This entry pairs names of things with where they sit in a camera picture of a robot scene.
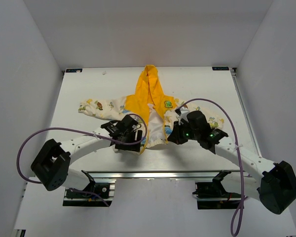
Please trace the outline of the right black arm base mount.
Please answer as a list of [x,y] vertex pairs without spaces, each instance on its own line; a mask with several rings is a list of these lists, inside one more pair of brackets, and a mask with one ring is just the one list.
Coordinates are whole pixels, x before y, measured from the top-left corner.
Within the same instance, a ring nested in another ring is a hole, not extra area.
[[239,193],[229,193],[222,187],[221,181],[231,171],[222,170],[209,181],[196,181],[192,196],[197,201],[198,210],[236,209],[241,200]]

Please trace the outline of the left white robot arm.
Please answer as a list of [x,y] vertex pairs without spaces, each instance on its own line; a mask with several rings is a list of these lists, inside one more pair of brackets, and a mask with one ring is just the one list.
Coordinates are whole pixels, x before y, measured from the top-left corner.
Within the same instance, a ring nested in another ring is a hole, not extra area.
[[60,186],[79,192],[83,197],[94,193],[95,181],[84,170],[76,171],[70,166],[78,159],[113,146],[117,150],[139,152],[148,131],[143,119],[127,114],[121,120],[111,120],[92,132],[80,131],[81,136],[56,142],[46,141],[31,164],[31,170],[48,191]]

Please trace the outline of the yellow patterned child jacket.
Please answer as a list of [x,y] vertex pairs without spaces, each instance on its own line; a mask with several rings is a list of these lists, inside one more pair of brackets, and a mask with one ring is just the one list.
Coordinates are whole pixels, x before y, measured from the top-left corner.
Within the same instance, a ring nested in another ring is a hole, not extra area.
[[175,109],[181,107],[189,111],[201,111],[211,128],[223,128],[224,119],[193,103],[186,104],[183,99],[164,94],[158,77],[158,70],[153,65],[145,66],[137,81],[134,94],[118,99],[99,100],[88,98],[79,105],[79,113],[102,120],[121,120],[126,114],[141,116],[140,123],[145,123],[141,131],[146,138],[140,144],[138,154],[156,145],[166,145],[173,130],[173,123],[179,116]]

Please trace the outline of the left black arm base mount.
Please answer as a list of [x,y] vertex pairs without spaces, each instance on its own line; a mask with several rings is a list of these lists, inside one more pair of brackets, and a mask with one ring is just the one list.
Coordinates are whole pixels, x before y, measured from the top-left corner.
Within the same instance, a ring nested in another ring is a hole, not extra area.
[[63,186],[65,207],[110,207],[112,203],[112,183],[97,182],[84,170],[70,170]]

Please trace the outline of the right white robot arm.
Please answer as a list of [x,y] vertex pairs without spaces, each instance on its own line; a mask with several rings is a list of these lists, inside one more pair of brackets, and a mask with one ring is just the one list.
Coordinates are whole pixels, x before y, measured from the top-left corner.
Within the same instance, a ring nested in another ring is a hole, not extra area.
[[281,214],[296,200],[296,175],[292,166],[281,161],[275,163],[237,146],[221,129],[211,128],[201,111],[176,109],[178,118],[168,141],[181,145],[194,140],[211,153],[238,165],[250,177],[241,177],[231,171],[221,171],[213,178],[213,192],[224,197],[236,193],[236,184],[244,182],[240,191],[245,196],[260,201],[274,214]]

